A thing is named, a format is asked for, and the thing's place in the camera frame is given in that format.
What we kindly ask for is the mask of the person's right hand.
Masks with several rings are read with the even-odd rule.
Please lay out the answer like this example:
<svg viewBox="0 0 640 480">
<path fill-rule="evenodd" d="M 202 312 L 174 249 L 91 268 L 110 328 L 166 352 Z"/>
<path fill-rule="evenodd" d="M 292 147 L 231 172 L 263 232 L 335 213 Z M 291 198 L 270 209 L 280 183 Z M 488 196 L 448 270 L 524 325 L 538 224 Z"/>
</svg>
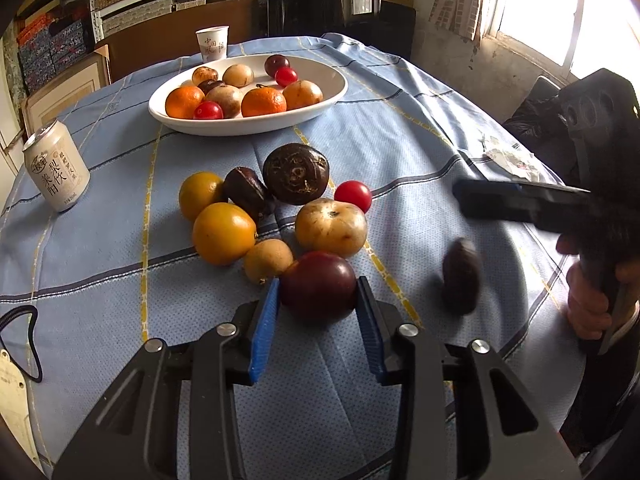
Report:
<svg viewBox="0 0 640 480">
<path fill-rule="evenodd" d="M 616 268 L 616 276 L 623 285 L 629 287 L 631 296 L 630 305 L 618 321 L 614 321 L 608 313 L 608 298 L 586 278 L 578 261 L 567 271 L 566 316 L 578 338 L 597 340 L 610 327 L 619 330 L 634 318 L 636 302 L 639 300 L 639 259 L 620 263 Z"/>
</svg>

